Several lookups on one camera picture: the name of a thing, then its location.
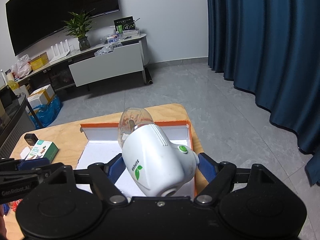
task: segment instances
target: white cabinet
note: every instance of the white cabinet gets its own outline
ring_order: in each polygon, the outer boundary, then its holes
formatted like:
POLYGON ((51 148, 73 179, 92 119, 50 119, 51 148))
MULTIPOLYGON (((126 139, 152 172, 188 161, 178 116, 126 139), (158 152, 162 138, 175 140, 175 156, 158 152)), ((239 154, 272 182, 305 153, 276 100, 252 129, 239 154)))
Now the white cabinet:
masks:
POLYGON ((71 64, 69 68, 77 87, 137 71, 144 75, 139 43, 115 48, 113 52, 71 64))

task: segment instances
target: potted plant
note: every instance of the potted plant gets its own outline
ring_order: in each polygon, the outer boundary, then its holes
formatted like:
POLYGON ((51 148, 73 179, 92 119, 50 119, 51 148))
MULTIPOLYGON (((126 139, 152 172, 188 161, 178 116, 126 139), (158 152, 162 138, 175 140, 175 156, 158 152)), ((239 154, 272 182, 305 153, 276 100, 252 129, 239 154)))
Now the potted plant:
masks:
POLYGON ((69 13, 72 14, 74 18, 70 21, 63 21, 67 24, 64 27, 67 29, 66 32, 69 32, 67 35, 78 38, 80 51, 89 49, 91 46, 88 41, 88 37, 85 35, 91 29, 90 25, 92 20, 89 15, 90 12, 81 11, 79 14, 75 12, 69 13))

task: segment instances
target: white wall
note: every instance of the white wall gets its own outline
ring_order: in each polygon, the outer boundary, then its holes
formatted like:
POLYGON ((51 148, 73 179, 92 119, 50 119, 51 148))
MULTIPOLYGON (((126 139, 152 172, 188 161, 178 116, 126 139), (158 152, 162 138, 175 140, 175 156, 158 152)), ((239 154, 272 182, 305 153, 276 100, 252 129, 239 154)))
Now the white wall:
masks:
MULTIPOLYGON (((59 32, 15 57, 6 18, 7 1, 0 0, 0 68, 4 71, 25 54, 32 58, 47 51, 51 59, 53 55, 50 46, 66 38, 69 44, 79 49, 77 39, 59 32)), ((141 18, 137 27, 147 34, 150 62, 208 56, 207 0, 119 0, 119 4, 119 12, 94 19, 95 24, 87 34, 91 45, 98 44, 100 38, 112 32, 109 26, 113 25, 113 20, 133 16, 134 19, 141 18)), ((28 14, 21 12, 22 28, 23 21, 28 20, 28 14)))

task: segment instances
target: plastic bottle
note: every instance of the plastic bottle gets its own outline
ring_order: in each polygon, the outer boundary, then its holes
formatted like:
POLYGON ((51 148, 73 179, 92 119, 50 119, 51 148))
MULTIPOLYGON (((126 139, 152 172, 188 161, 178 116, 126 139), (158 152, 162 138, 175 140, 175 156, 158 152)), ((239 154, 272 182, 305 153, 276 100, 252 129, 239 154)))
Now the plastic bottle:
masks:
POLYGON ((11 90, 15 90, 20 87, 19 84, 13 80, 8 81, 8 86, 11 88, 11 90))
POLYGON ((149 112, 140 107, 129 107, 123 112, 118 127, 118 143, 123 147, 127 137, 139 127, 154 123, 149 112))

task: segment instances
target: small box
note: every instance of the small box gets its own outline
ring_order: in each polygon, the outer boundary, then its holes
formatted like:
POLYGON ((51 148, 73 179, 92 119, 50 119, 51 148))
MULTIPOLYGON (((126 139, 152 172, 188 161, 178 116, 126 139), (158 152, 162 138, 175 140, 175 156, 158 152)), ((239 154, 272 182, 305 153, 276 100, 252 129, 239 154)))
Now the small box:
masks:
MULTIPOLYGON (((172 143, 185 145, 193 149, 191 123, 189 120, 160 121, 155 122, 155 124, 162 128, 172 143)), ((118 122, 84 123, 80 124, 80 126, 88 139, 88 143, 82 152, 76 170, 87 169, 90 164, 97 162, 107 163, 121 152, 121 147, 118 143, 118 122)), ((190 196, 193 199, 197 195, 195 181, 196 177, 184 184, 173 197, 190 196)), ((134 182, 128 169, 124 170, 115 186, 126 197, 146 196, 134 182)), ((88 184, 77 184, 77 187, 92 192, 88 184)))
POLYGON ((42 53, 41 55, 39 55, 38 57, 33 58, 30 61, 30 65, 32 70, 36 70, 38 68, 43 67, 44 65, 46 65, 49 62, 49 58, 47 53, 42 53))
POLYGON ((47 158, 51 163, 57 152, 58 148, 53 142, 38 140, 27 155, 26 160, 47 158))
POLYGON ((39 140, 38 137, 34 133, 27 133, 24 136, 24 139, 26 140, 28 145, 32 145, 32 146, 35 145, 37 143, 37 141, 39 140))
POLYGON ((113 21, 115 23, 116 33, 122 33, 123 31, 135 30, 133 17, 125 17, 113 21))
POLYGON ((31 93, 28 97, 28 101, 33 109, 39 105, 48 105, 54 98, 55 93, 51 85, 39 88, 31 93))

